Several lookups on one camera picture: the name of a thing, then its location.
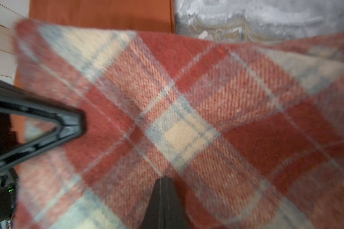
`red plaid fabric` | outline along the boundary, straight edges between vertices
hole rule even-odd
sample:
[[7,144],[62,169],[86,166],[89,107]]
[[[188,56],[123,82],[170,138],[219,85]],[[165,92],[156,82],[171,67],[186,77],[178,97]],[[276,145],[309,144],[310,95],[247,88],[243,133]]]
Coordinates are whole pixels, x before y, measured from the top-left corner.
[[344,228],[344,33],[268,47],[16,31],[25,89],[88,123],[21,165],[17,228],[138,228],[163,175],[191,228]]

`tartan wool fabric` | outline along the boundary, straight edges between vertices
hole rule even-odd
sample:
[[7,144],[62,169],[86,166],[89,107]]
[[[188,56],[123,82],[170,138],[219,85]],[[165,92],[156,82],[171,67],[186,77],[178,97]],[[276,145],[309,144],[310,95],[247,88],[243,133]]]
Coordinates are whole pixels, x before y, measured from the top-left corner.
[[27,20],[15,47],[24,89],[88,126],[21,164],[16,228],[138,228],[163,175],[191,228],[344,228],[344,33],[263,46]]

